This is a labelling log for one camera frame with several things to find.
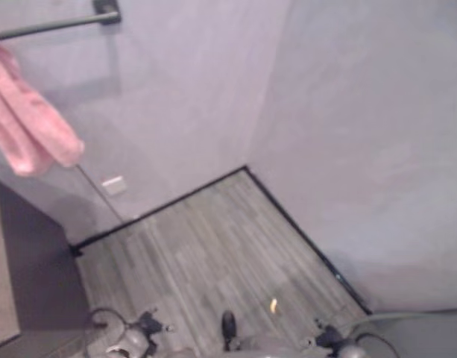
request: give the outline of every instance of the pink towel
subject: pink towel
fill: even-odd
[[[84,150],[61,115],[24,82],[18,63],[1,46],[0,149],[21,176],[41,174],[54,161],[73,166]]]

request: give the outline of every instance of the vinyl plank flooring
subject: vinyl plank flooring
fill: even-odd
[[[245,172],[83,253],[78,264],[92,307],[111,306],[128,318],[158,307],[157,318],[175,324],[176,333],[156,337],[161,352],[219,352],[225,309],[235,312],[241,334],[294,344],[318,333],[314,318],[341,325],[365,315]]]

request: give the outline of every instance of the wall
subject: wall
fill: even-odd
[[[457,313],[378,321],[374,329],[364,328],[361,326],[359,330],[387,339],[402,358],[457,358]],[[362,339],[361,346],[370,357],[393,357],[389,348],[375,339]]]
[[[294,1],[249,164],[372,309],[457,307],[457,1]]]
[[[246,163],[288,0],[120,0],[123,23],[5,41],[25,77],[86,142],[75,170],[0,178],[72,242],[148,212]],[[0,1],[0,30],[93,13],[89,0]]]

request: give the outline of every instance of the towel bar bracket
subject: towel bar bracket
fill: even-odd
[[[117,16],[101,20],[102,25],[118,24],[122,21],[121,11],[117,0],[92,0],[92,4],[94,5],[95,13],[98,15],[117,13]]]

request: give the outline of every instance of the black trim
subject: black trim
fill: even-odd
[[[12,341],[15,341],[21,336],[21,333],[15,334],[14,336],[11,336],[10,338],[7,338],[3,341],[0,342],[0,348],[3,347],[4,345],[9,345]]]
[[[356,290],[347,282],[341,272],[329,261],[329,259],[319,250],[318,246],[304,233],[303,230],[296,224],[294,219],[286,212],[286,210],[281,206],[278,200],[270,193],[266,186],[258,179],[258,177],[248,168],[245,168],[246,173],[250,176],[253,182],[259,187],[259,189],[266,195],[266,198],[280,211],[283,218],[289,222],[289,224],[296,230],[296,232],[306,241],[306,243],[311,247],[311,249],[319,256],[323,261],[324,265],[331,271],[336,280],[346,289],[347,293],[353,298],[353,300],[362,308],[362,310],[367,314],[371,315],[372,311],[369,310],[368,305],[362,299],[362,297],[356,292]]]
[[[97,242],[97,241],[103,239],[104,237],[109,236],[112,233],[115,233],[117,231],[125,229],[127,226],[131,226],[132,224],[135,224],[136,222],[140,222],[141,220],[146,219],[147,217],[149,217],[149,216],[151,216],[153,214],[156,214],[159,211],[164,210],[165,208],[170,207],[171,205],[176,204],[179,201],[187,199],[189,196],[194,195],[194,194],[196,194],[197,192],[200,192],[203,189],[206,189],[208,186],[212,186],[214,184],[217,184],[218,182],[222,181],[223,179],[226,179],[226,178],[228,178],[228,177],[230,177],[230,176],[232,176],[232,175],[234,175],[234,174],[236,174],[238,172],[241,172],[242,170],[247,170],[247,167],[246,166],[242,166],[241,168],[237,168],[237,169],[235,169],[235,170],[223,175],[222,177],[220,177],[218,179],[210,181],[209,183],[206,183],[205,185],[200,186],[199,188],[197,188],[197,189],[195,189],[195,190],[193,190],[193,191],[191,191],[191,192],[189,192],[189,193],[187,193],[185,195],[182,195],[182,196],[180,196],[180,197],[168,202],[167,204],[162,205],[161,207],[158,207],[158,208],[156,208],[156,209],[154,209],[152,211],[149,211],[148,213],[145,213],[145,214],[141,215],[137,219],[125,222],[124,224],[118,225],[118,226],[116,226],[115,228],[113,228],[111,230],[104,231],[103,233],[98,233],[97,235],[91,236],[90,238],[85,239],[84,241],[82,241],[82,242],[80,242],[80,243],[78,243],[76,245],[69,245],[69,247],[71,249],[71,252],[72,252],[73,256],[79,257],[79,256],[82,255],[82,251],[81,250],[83,248],[85,248],[86,246],[89,246],[89,245],[93,244],[94,242]]]
[[[167,204],[162,205],[161,207],[158,207],[155,210],[152,210],[142,216],[140,216],[137,219],[131,220],[129,222],[126,222],[122,225],[119,225],[112,230],[106,231],[104,233],[100,233],[98,235],[94,235],[83,242],[77,244],[77,245],[70,245],[71,252],[75,257],[79,257],[82,255],[82,249],[85,248],[88,245],[91,245],[94,242],[97,242],[101,239],[103,239],[106,236],[109,236],[112,233],[115,233],[116,231],[122,230],[126,228],[127,226],[130,226],[136,222],[139,222],[143,219],[146,219],[147,217],[158,213],[161,210],[164,210],[167,207],[170,207],[173,204],[176,204],[178,201],[182,201],[186,198],[188,198],[191,195],[196,194],[197,192],[200,192],[203,189],[206,189],[208,186],[212,186],[214,184],[217,184],[218,182],[222,181],[223,179],[226,179],[230,177],[231,175],[234,175],[238,172],[245,171],[248,176],[251,178],[251,180],[258,186],[258,188],[263,192],[263,194],[266,195],[266,198],[278,209],[278,211],[281,213],[283,218],[286,219],[286,221],[294,228],[294,230],[306,241],[306,243],[311,247],[311,249],[319,256],[321,261],[323,261],[324,265],[331,271],[331,273],[334,275],[336,280],[346,289],[347,293],[353,298],[353,300],[361,307],[361,309],[368,315],[372,314],[372,311],[369,310],[367,304],[365,301],[361,298],[361,296],[356,292],[356,290],[347,282],[347,280],[344,278],[344,276],[338,271],[338,269],[328,260],[328,258],[319,250],[318,246],[304,233],[304,231],[301,230],[301,228],[296,224],[294,219],[286,212],[286,210],[281,206],[281,204],[278,202],[278,200],[270,193],[270,191],[266,188],[266,186],[256,177],[256,175],[247,167],[247,166],[242,166],[241,168],[235,169],[230,173],[227,173],[223,175],[222,177],[210,181],[209,183],[193,190],[192,192],[189,192],[188,194],[182,195],[179,198],[176,198]]]

